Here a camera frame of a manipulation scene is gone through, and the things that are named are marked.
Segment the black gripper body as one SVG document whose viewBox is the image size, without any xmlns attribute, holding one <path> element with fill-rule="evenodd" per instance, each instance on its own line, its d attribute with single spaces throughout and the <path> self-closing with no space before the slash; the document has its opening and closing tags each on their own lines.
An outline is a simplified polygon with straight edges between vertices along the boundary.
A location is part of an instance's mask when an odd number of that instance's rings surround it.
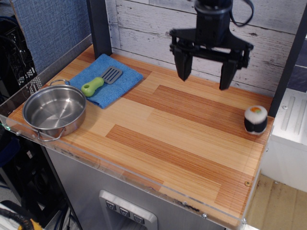
<svg viewBox="0 0 307 230">
<path fill-rule="evenodd" d="M 196 27 L 172 29 L 170 51 L 175 47 L 200 57 L 218 62 L 238 61 L 237 69 L 249 64 L 249 53 L 253 45 L 234 36 L 230 32 L 230 22 L 234 21 L 232 6 L 195 6 Z"/>
</svg>

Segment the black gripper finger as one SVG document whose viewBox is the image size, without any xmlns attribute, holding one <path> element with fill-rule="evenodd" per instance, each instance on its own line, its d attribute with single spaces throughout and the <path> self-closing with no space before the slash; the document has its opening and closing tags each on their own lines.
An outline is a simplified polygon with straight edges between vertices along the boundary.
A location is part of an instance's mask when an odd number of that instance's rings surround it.
<svg viewBox="0 0 307 230">
<path fill-rule="evenodd" d="M 177 74 L 183 81 L 185 81 L 191 73 L 193 56 L 189 52 L 183 51 L 178 47 L 174 48 L 173 54 Z"/>
<path fill-rule="evenodd" d="M 236 60 L 229 60 L 229 61 L 223 62 L 222 68 L 221 68 L 221 78 L 220 78 L 220 86 L 219 86 L 220 90 L 222 91 L 227 90 L 230 87 L 231 82 L 237 71 L 237 65 L 238 65 L 238 61 Z"/>
</svg>

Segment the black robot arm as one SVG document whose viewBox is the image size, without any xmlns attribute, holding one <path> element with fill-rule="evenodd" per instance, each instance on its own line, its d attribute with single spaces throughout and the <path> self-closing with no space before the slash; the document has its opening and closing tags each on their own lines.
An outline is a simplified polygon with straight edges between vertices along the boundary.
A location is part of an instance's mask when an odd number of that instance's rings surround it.
<svg viewBox="0 0 307 230">
<path fill-rule="evenodd" d="M 174 55 L 178 76 L 185 81 L 192 68 L 193 57 L 222 63 L 220 90 L 230 87 L 238 69 L 247 68 L 254 46 L 230 31 L 234 21 L 231 0 L 197 0 L 196 27 L 172 29 L 170 51 Z"/>
</svg>

